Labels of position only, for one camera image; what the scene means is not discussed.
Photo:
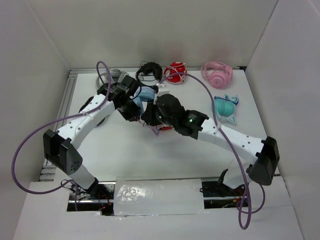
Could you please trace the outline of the blue pink cat headphones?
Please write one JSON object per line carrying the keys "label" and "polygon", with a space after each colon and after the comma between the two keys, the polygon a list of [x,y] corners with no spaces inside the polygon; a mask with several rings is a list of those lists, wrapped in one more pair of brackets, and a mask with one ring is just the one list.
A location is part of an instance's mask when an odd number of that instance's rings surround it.
{"label": "blue pink cat headphones", "polygon": [[144,113],[144,106],[143,103],[147,103],[149,100],[154,100],[155,99],[155,91],[148,86],[143,86],[140,88],[140,90],[137,90],[133,102],[140,107],[140,112],[139,112],[139,117],[138,117],[138,122],[145,127],[147,124],[141,120],[141,115]]}

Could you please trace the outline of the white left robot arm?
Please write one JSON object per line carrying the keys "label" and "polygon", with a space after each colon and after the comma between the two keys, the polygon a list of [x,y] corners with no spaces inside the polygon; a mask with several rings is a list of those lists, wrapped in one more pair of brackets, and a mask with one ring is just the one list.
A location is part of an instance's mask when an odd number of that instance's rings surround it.
{"label": "white left robot arm", "polygon": [[43,134],[45,159],[74,180],[88,200],[97,198],[99,194],[108,197],[110,194],[84,166],[78,148],[86,136],[114,111],[118,111],[126,121],[138,121],[142,111],[134,102],[138,88],[139,83],[128,75],[121,82],[106,83],[79,116],[56,131],[47,130]]}

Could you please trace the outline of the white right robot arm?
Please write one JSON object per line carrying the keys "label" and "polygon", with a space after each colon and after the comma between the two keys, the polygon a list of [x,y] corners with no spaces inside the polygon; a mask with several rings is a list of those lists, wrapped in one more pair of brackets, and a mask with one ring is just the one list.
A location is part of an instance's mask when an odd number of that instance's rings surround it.
{"label": "white right robot arm", "polygon": [[272,184],[280,153],[273,137],[260,139],[243,134],[196,110],[186,110],[171,94],[164,94],[156,101],[148,101],[141,119],[148,126],[164,124],[172,127],[182,136],[208,142],[237,154],[244,161],[239,170],[225,169],[218,181],[218,190],[223,196],[230,196],[241,185],[255,182],[262,186]]}

